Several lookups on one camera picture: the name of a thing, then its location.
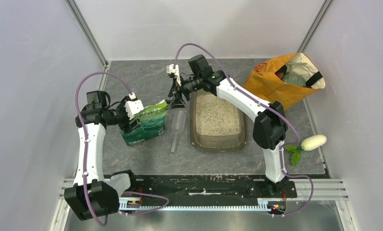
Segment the black bag clip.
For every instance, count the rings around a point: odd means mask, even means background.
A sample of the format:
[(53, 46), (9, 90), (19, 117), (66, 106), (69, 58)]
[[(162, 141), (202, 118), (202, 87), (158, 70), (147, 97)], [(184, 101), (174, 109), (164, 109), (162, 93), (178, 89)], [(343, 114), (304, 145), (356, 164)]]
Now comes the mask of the black bag clip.
[(178, 102), (178, 99), (176, 97), (172, 97), (170, 99), (166, 99), (165, 102), (167, 103), (167, 105), (176, 104)]

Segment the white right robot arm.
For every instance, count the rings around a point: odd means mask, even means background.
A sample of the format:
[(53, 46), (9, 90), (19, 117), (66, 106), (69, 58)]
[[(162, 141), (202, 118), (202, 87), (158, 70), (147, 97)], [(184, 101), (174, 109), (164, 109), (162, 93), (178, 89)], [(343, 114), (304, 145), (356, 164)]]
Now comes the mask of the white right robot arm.
[(180, 108), (184, 101), (190, 100), (190, 95), (198, 90), (204, 90), (233, 104), (254, 123), (252, 136), (264, 153), (265, 191), (272, 197), (284, 192), (287, 181), (284, 160), (279, 151), (285, 143), (288, 125), (284, 121), (284, 109), (281, 103), (270, 103), (256, 97), (227, 74), (213, 71), (204, 55), (196, 55), (188, 60), (192, 70), (189, 78), (182, 78), (179, 66), (170, 64), (166, 67), (172, 86), (168, 96), (171, 98), (170, 108)]

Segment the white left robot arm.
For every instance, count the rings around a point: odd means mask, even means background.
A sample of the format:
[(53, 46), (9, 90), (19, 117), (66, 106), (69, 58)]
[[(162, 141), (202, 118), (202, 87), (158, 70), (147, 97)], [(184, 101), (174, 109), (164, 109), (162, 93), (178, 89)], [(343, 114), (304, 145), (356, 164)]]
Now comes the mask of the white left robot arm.
[(119, 126), (125, 134), (140, 127), (135, 116), (144, 109), (135, 93), (129, 93), (117, 108), (111, 107), (105, 91), (87, 93), (87, 104), (75, 119), (79, 133), (79, 162), (72, 187), (65, 189), (64, 198), (80, 220), (107, 216), (119, 210), (119, 197), (134, 196), (138, 183), (131, 170), (112, 174), (106, 180), (103, 173), (103, 144), (108, 126)]

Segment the green cat litter bag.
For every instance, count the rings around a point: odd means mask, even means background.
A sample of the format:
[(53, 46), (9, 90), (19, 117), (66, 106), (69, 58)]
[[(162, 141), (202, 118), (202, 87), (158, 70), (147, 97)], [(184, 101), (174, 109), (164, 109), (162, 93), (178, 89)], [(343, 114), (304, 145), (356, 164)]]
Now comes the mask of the green cat litter bag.
[(149, 105), (139, 113), (135, 119), (139, 119), (141, 125), (135, 128), (131, 133), (121, 135), (128, 146), (134, 146), (144, 141), (162, 135), (165, 131), (165, 116), (168, 112), (168, 104), (165, 100), (155, 105)]

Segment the brown translucent litter box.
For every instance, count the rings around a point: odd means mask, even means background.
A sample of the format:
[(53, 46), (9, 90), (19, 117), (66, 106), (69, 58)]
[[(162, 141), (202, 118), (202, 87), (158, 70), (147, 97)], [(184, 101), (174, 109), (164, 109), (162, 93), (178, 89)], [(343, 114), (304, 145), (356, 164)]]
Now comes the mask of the brown translucent litter box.
[(248, 139), (245, 114), (232, 103), (199, 90), (190, 99), (190, 141), (205, 152), (231, 152)]

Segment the clear plastic scoop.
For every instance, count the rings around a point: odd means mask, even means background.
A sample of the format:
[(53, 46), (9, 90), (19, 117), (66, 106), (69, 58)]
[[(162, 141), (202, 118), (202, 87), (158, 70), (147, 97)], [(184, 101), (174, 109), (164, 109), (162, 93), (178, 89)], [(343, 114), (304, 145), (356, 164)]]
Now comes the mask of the clear plastic scoop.
[(186, 119), (185, 110), (175, 111), (173, 121), (172, 121), (172, 132), (174, 134), (174, 137), (173, 137), (173, 142), (172, 142), (172, 147), (170, 152), (171, 155), (175, 155), (179, 136), (184, 131), (185, 119)]

